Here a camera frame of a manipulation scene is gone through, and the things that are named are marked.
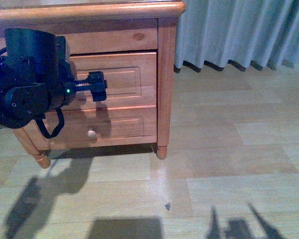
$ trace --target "robotic arm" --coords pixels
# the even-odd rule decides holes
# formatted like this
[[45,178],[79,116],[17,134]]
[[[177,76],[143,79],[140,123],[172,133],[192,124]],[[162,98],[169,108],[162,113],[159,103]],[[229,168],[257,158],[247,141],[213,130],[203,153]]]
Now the robotic arm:
[[[64,36],[30,29],[7,29],[6,47],[0,50],[0,128],[21,128],[35,120],[46,138],[64,126],[61,107],[69,105],[77,91],[90,90],[93,101],[106,99],[107,83],[102,72],[90,72],[76,81],[69,64]],[[43,119],[56,110],[59,125],[52,134]]]

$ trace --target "wooden tabletop edge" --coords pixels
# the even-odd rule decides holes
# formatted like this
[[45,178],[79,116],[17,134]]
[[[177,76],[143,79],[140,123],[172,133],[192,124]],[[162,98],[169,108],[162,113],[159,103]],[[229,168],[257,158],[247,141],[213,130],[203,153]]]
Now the wooden tabletop edge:
[[184,11],[185,3],[182,1],[0,9],[0,26],[179,17]]

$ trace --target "small debris on floor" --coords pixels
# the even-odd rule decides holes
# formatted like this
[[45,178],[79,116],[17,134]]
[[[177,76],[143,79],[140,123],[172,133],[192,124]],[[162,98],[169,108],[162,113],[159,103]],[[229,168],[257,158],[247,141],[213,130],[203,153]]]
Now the small debris on floor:
[[170,203],[166,204],[165,207],[169,211],[170,210]]

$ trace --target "drawer knob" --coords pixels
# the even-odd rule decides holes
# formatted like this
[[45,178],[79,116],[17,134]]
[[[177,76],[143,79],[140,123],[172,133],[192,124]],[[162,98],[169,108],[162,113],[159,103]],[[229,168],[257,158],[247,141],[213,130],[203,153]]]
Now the drawer knob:
[[93,129],[90,129],[88,131],[88,137],[89,138],[96,138],[97,137],[96,132]]

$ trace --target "nightstand top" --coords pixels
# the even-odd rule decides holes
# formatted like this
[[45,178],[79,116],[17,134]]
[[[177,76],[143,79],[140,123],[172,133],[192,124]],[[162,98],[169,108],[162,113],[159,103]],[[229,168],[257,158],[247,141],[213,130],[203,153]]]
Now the nightstand top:
[[173,2],[180,0],[0,0],[0,9],[24,9],[34,7],[102,5],[121,3]]
[[0,26],[179,17],[182,0],[0,0]]

